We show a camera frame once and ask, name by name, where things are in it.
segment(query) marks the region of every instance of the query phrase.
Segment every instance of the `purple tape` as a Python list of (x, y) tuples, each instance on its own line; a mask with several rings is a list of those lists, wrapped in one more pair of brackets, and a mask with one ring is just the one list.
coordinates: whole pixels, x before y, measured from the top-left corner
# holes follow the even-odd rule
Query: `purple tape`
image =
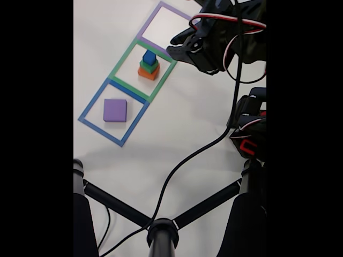
[(143, 42), (151, 45), (153, 48), (156, 48), (160, 52), (162, 52), (162, 53), (164, 53), (164, 54), (169, 56), (169, 54), (167, 53), (167, 51), (164, 48), (158, 46), (157, 44), (155, 44), (155, 43), (151, 42), (150, 40), (148, 40), (148, 39), (143, 37), (144, 31), (150, 25), (151, 21), (155, 18), (156, 14), (159, 12), (161, 7), (167, 8), (169, 11), (172, 11), (173, 13), (176, 13), (177, 15), (185, 18), (186, 20), (190, 20), (191, 19), (191, 17), (188, 16), (187, 14), (179, 11), (178, 9), (170, 6), (169, 4), (166, 4), (165, 2), (160, 1), (159, 4), (156, 6), (155, 10), (150, 14), (149, 18), (146, 20), (146, 22), (143, 24), (142, 28), (138, 32), (137, 38), (142, 40)]

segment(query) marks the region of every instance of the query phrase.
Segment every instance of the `block tower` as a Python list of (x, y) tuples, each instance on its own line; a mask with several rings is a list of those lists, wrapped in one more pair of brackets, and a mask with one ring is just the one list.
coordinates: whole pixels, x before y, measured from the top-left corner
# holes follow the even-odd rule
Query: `block tower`
[(156, 54), (150, 50), (146, 50), (143, 59), (140, 61), (138, 74), (144, 78), (155, 80), (160, 69), (159, 61), (156, 59)]

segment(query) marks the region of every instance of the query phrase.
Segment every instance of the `blue square outline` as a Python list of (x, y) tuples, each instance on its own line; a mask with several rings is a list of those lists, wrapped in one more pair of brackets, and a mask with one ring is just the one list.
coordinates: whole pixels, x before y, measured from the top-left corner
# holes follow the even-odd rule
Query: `blue square outline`
[[(95, 104), (95, 102), (97, 101), (97, 99), (99, 98), (99, 96), (101, 95), (101, 93), (104, 91), (104, 89), (107, 87), (108, 84), (114, 86), (115, 88), (119, 89), (120, 91), (126, 93), (127, 95), (131, 96), (132, 98), (134, 98), (135, 100), (137, 100), (138, 102), (143, 104), (143, 107), (141, 108), (141, 110), (139, 111), (138, 115), (133, 120), (133, 122), (130, 125), (129, 129), (126, 131), (126, 133), (123, 136), (122, 140), (117, 139), (116, 137), (114, 137), (111, 134), (107, 133), (106, 131), (102, 130), (98, 126), (96, 126), (93, 123), (89, 122), (85, 118), (86, 115), (88, 114), (88, 112), (90, 111), (90, 109), (92, 108), (92, 106)], [(140, 97), (139, 95), (135, 94), (134, 92), (126, 89), (125, 87), (123, 87), (119, 83), (117, 83), (117, 82), (107, 78), (102, 83), (102, 85), (98, 89), (98, 91), (95, 93), (95, 95), (93, 96), (93, 98), (91, 99), (91, 101), (89, 102), (87, 107), (85, 108), (85, 110), (82, 112), (82, 114), (78, 118), (78, 121), (82, 122), (86, 126), (90, 127), (94, 131), (98, 132), (99, 134), (101, 134), (105, 138), (107, 138), (107, 139), (111, 140), (112, 142), (116, 143), (120, 147), (123, 147), (123, 145), (125, 144), (125, 142), (129, 138), (129, 136), (132, 133), (133, 129), (136, 127), (136, 125), (138, 124), (139, 120), (141, 119), (141, 117), (143, 116), (143, 114), (145, 113), (145, 111), (146, 111), (146, 109), (148, 108), (149, 105), (150, 105), (150, 103), (147, 100), (144, 100), (142, 97)]]

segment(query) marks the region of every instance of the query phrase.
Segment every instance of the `white surface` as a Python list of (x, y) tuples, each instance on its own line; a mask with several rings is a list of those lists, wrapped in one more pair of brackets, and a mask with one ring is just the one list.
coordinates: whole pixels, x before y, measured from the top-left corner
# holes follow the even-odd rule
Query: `white surface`
[(185, 18), (161, 7), (155, 18), (143, 33), (143, 37), (166, 49), (170, 40), (188, 27)]
[(157, 84), (160, 82), (163, 75), (166, 73), (167, 69), (169, 68), (170, 62), (156, 55), (156, 59), (160, 63), (160, 70), (157, 74), (156, 79), (150, 80), (147, 78), (143, 78), (138, 75), (138, 69), (139, 63), (142, 60), (145, 52), (145, 48), (139, 45), (135, 45), (115, 76), (128, 83), (129, 85), (135, 87), (147, 96), (150, 96)]
[[(128, 105), (126, 109), (126, 122), (105, 122), (103, 120), (103, 106), (105, 99), (126, 99)], [(133, 99), (131, 96), (108, 84), (99, 98), (96, 100), (90, 111), (86, 115), (86, 119), (98, 126), (105, 132), (122, 140), (126, 131), (142, 109), (143, 104)]]
[[(189, 16), (200, 10), (193, 1), (166, 2)], [(234, 92), (234, 81), (226, 73), (209, 76), (178, 63), (123, 148), (77, 121), (157, 4), (156, 0), (74, 0), (74, 157), (83, 162), (86, 179), (148, 216), (173, 167), (224, 131)], [(236, 66), (233, 61), (230, 68)], [(263, 68), (263, 64), (244, 65), (242, 80), (259, 77)], [(266, 79), (241, 85), (239, 96), (265, 83)], [(174, 218), (221, 190), (240, 177), (243, 163), (228, 139), (201, 153), (171, 179), (158, 217)], [(90, 204), (99, 241), (107, 213), (94, 200)], [(232, 200), (180, 230), (176, 257), (216, 256), (231, 206)], [(100, 254), (139, 228), (111, 214), (116, 222)], [(148, 256), (146, 235), (145, 231), (135, 235), (108, 256)]]

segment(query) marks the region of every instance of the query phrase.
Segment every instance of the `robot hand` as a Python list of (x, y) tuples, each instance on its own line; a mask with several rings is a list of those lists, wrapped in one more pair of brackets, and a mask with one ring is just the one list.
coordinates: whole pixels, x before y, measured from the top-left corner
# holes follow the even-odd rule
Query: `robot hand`
[[(196, 0), (203, 8), (201, 13), (215, 13), (237, 17), (234, 5), (230, 0)], [(243, 19), (259, 21), (266, 24), (266, 0), (251, 0), (240, 3)], [(244, 31), (254, 28), (244, 24)], [(236, 22), (202, 18), (195, 28), (188, 28), (176, 35), (168, 46), (167, 53), (177, 61), (194, 65), (199, 71), (214, 75), (225, 71), (223, 56), (226, 46), (238, 34)], [(233, 41), (230, 46), (225, 66), (239, 52), (240, 45)], [(243, 62), (266, 61), (266, 31), (244, 35)]]

